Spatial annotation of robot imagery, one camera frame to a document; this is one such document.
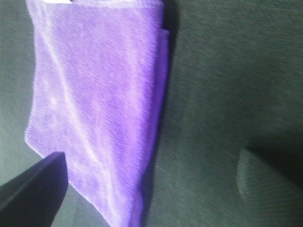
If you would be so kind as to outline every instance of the fabric surface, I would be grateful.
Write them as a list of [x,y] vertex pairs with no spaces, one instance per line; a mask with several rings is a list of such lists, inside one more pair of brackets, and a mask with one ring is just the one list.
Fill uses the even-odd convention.
[[36,74],[26,143],[66,154],[70,184],[112,227],[138,227],[167,75],[162,2],[27,1]]
[[237,182],[252,226],[302,226],[303,158],[296,154],[297,150],[288,149],[244,149],[240,153]]
[[[239,192],[238,165],[254,137],[302,134],[302,1],[164,2],[164,25],[175,42],[155,168],[146,173],[153,176],[146,226],[258,226]],[[5,183],[39,157],[23,141],[35,67],[32,23],[23,1],[0,3],[0,183]],[[302,146],[295,150],[302,156]],[[268,167],[262,168],[288,181]],[[69,187],[53,227],[96,226],[108,227]]]

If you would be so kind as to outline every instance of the dark green fabric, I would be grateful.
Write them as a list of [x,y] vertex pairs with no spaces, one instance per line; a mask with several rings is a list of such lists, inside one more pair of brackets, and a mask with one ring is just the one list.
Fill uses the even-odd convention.
[[[303,131],[302,1],[165,2],[174,50],[146,226],[256,226],[237,185],[240,151]],[[23,141],[32,31],[24,1],[0,0],[0,184],[39,160]],[[53,226],[107,225],[69,187]]]

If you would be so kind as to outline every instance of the purple towel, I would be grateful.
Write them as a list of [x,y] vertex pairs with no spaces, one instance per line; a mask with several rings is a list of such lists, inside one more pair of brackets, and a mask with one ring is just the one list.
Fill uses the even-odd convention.
[[70,184],[110,226],[140,226],[167,75],[162,2],[27,6],[36,72],[26,143],[42,157],[65,152]]

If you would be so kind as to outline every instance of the black object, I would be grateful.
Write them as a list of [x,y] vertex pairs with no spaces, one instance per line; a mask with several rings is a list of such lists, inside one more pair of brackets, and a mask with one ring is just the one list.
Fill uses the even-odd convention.
[[0,227],[49,227],[67,187],[65,154],[54,152],[0,187]]

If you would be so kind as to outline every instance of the folded towel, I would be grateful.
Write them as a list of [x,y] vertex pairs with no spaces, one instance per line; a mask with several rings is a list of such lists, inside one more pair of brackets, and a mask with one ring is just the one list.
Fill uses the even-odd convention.
[[167,75],[163,4],[49,2],[27,0],[36,71],[26,143],[42,157],[65,152],[70,184],[109,225],[138,227]]

